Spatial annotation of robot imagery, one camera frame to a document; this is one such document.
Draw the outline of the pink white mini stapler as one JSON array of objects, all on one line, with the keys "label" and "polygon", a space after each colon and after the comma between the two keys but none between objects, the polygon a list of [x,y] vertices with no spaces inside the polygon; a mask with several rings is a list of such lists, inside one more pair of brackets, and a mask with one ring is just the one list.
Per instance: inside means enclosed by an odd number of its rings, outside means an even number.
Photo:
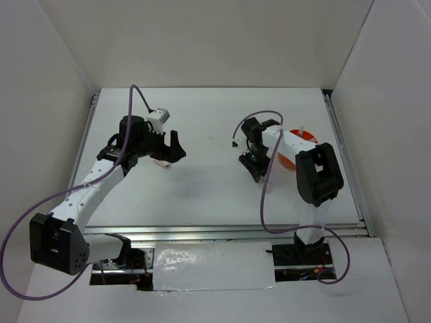
[{"label": "pink white mini stapler", "polygon": [[167,161],[154,160],[154,163],[156,165],[158,165],[159,167],[164,168],[164,169],[169,169],[170,168],[170,163],[167,162]]}]

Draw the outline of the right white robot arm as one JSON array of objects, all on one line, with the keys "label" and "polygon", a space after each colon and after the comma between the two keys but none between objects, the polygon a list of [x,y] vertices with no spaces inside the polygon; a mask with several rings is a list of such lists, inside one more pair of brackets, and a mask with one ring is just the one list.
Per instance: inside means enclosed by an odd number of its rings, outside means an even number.
[{"label": "right white robot arm", "polygon": [[267,186],[277,156],[294,165],[298,193],[308,204],[304,222],[294,233],[294,256],[302,264],[310,263],[324,243],[323,226],[329,205],[344,185],[333,146],[286,131],[274,119],[259,122],[253,115],[237,128],[245,135],[247,146],[247,152],[238,160],[255,182],[264,179]]}]

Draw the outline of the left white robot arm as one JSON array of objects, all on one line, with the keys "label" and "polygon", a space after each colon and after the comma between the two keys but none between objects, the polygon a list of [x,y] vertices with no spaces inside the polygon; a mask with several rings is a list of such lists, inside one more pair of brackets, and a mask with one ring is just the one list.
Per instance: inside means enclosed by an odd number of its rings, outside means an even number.
[{"label": "left white robot arm", "polygon": [[186,153],[178,133],[170,132],[166,145],[163,130],[170,114],[157,109],[147,118],[124,116],[119,132],[100,151],[82,182],[49,214],[35,214],[30,221],[30,258],[33,262],[76,275],[93,262],[109,260],[117,268],[128,267],[133,260],[130,239],[119,234],[84,234],[84,229],[109,192],[137,165],[149,156],[158,161],[175,163]]}]

